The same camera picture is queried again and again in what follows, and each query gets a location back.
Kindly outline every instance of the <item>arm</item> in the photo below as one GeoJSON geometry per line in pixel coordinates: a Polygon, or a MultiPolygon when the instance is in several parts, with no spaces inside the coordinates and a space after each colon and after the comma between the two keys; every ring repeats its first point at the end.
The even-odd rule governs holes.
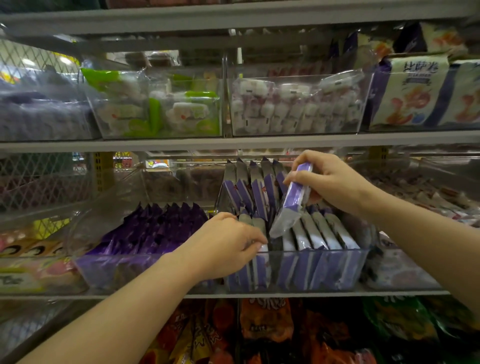
{"type": "Polygon", "coordinates": [[[240,270],[266,242],[258,228],[220,213],[18,363],[136,364],[190,288],[240,270]]]}
{"type": "Polygon", "coordinates": [[[400,200],[373,186],[337,156],[305,151],[285,183],[310,186],[333,206],[385,231],[419,266],[480,315],[480,230],[400,200]],[[301,171],[309,161],[321,174],[301,171]]]}

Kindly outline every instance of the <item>hand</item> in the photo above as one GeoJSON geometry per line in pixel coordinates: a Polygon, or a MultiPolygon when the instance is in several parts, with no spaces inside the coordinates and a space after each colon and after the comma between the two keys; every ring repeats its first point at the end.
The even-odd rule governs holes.
{"type": "Polygon", "coordinates": [[[295,159],[292,172],[285,178],[284,184],[298,182],[310,186],[310,203],[317,203],[324,198],[336,208],[361,217],[364,209],[381,194],[381,190],[368,182],[348,164],[334,154],[305,150],[295,159]],[[313,164],[320,174],[297,171],[305,162],[313,164]]]}
{"type": "Polygon", "coordinates": [[[255,257],[262,244],[267,244],[267,238],[259,228],[220,212],[170,254],[191,270],[195,284],[237,272],[255,257]]]}

